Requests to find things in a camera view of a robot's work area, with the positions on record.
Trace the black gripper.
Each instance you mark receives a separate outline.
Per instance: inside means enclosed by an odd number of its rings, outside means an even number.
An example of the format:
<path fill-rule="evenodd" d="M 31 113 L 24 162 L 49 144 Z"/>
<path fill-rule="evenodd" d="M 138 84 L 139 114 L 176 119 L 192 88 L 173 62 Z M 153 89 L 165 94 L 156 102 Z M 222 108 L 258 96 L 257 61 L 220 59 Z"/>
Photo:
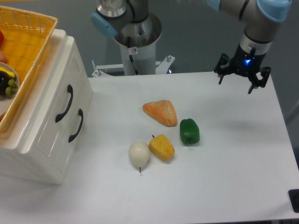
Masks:
<path fill-rule="evenodd" d="M 249 79 L 251 86 L 248 94 L 258 87 L 264 88 L 271 74 L 271 67 L 261 68 L 266 54 L 257 53 L 257 47 L 244 50 L 240 44 L 232 59 L 222 53 L 214 68 L 214 73 L 219 78 L 218 84 L 222 83 L 226 75 L 234 73 Z"/>

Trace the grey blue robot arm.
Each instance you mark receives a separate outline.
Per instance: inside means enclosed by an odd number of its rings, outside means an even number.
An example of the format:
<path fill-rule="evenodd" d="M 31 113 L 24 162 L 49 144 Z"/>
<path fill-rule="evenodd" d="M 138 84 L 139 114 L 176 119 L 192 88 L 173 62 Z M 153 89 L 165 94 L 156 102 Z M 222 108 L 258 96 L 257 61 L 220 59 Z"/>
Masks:
<path fill-rule="evenodd" d="M 271 68 L 261 63 L 287 17 L 291 1 L 209 0 L 207 4 L 246 25 L 234 56 L 222 54 L 214 72 L 219 79 L 230 74 L 246 77 L 251 89 L 265 87 Z M 149 12 L 146 0 L 99 0 L 91 21 L 104 36 L 119 44 L 125 75 L 156 73 L 156 42 L 162 24 Z"/>

